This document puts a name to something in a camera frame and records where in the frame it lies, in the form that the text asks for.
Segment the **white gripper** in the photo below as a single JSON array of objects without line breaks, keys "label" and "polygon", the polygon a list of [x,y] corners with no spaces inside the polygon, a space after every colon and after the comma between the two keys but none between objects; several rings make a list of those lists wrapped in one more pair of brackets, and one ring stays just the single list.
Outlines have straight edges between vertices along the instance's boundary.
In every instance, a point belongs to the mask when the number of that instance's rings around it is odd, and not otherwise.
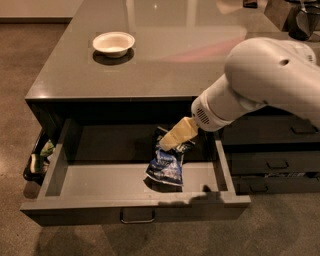
[{"label": "white gripper", "polygon": [[215,132],[243,115],[259,110],[265,104],[249,100],[236,93],[225,75],[204,90],[192,103],[192,117],[183,117],[160,141],[164,151],[198,135],[198,126]]}]

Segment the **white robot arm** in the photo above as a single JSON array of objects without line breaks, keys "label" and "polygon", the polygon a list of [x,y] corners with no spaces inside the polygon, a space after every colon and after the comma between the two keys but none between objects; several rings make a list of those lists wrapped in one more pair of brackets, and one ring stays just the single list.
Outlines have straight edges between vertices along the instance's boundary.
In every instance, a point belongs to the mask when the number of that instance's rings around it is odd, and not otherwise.
[{"label": "white robot arm", "polygon": [[160,140],[171,150],[196,137],[200,129],[217,131],[243,115],[272,106],[320,125],[320,68],[304,43],[251,38],[228,54],[224,74],[192,103]]}]

